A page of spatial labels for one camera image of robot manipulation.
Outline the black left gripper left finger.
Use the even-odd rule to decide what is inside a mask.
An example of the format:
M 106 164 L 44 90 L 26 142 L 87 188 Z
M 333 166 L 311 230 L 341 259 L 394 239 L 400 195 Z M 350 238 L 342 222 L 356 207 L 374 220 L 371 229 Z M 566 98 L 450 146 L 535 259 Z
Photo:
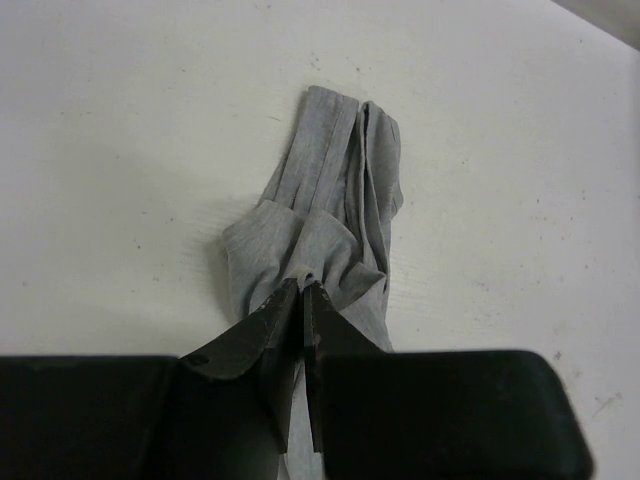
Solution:
M 284 281 L 249 316 L 182 358 L 178 478 L 277 478 L 288 446 L 298 294 L 295 280 Z

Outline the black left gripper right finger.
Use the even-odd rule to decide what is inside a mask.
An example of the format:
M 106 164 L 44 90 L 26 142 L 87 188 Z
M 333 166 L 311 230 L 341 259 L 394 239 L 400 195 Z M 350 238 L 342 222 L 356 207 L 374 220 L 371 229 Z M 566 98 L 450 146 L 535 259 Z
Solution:
M 321 375 L 319 365 L 327 356 L 383 353 L 333 305 L 319 282 L 302 292 L 303 345 L 306 398 L 313 450 L 323 451 L 321 414 Z

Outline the grey tank top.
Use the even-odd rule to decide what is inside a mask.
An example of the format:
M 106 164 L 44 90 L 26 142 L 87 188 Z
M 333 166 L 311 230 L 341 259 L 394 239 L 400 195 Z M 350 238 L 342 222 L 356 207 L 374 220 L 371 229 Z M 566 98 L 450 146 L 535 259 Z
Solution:
M 400 156 L 399 126 L 379 106 L 310 87 L 287 156 L 257 206 L 222 235 L 235 315 L 249 315 L 285 279 L 320 282 L 343 317 L 390 350 Z

